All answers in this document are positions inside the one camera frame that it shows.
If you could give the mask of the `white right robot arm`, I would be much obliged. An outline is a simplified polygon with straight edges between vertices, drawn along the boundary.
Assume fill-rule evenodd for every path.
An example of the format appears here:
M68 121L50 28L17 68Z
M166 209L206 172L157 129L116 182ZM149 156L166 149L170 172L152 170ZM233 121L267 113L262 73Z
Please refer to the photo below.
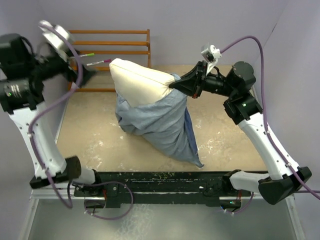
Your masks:
M254 69L247 62L236 62L223 76L220 72L211 73L209 64L199 61L169 87L194 99L202 92L227 97L223 103L226 114L250 139L267 167L267 173L236 169L223 176L222 190L228 196L239 190L258 193L267 203L275 205L300 190L312 173L307 166L299 166L276 142L273 131L264 121L263 108L250 92L255 82Z

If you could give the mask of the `blue pillowcase with yellow drawings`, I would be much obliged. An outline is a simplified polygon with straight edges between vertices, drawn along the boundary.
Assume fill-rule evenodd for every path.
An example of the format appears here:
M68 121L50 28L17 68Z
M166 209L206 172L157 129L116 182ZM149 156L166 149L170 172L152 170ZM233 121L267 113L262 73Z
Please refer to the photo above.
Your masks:
M197 141L187 108L187 96L172 89L162 99L140 106L131 106L129 98L121 93L125 87L135 97L140 96L134 87L121 84L113 78L116 89L115 116L120 128L129 134L142 136L164 155L199 168L204 164L198 154Z

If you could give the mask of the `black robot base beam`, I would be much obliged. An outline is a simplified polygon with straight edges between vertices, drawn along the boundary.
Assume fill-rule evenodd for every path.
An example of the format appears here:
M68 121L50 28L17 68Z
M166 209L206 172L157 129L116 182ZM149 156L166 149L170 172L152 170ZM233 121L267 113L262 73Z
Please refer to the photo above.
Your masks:
M77 186L74 196L106 201L107 208L121 204L183 204L240 207L247 190L224 186L225 171L100 171L98 187Z

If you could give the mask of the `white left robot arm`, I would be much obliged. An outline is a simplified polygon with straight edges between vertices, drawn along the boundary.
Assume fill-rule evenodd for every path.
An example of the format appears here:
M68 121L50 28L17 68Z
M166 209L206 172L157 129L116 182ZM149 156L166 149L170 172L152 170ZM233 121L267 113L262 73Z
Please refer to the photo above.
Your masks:
M91 196L101 194L103 184L96 179L95 171L82 167L77 156L64 158L46 118L34 119L46 109L44 81L56 75L63 75L68 81L76 78L68 56L59 55L51 47L50 55L39 59L25 37L9 33L0 37L0 68L6 76L0 82L0 105L19 129L32 158L31 188L75 181L86 184L85 190Z

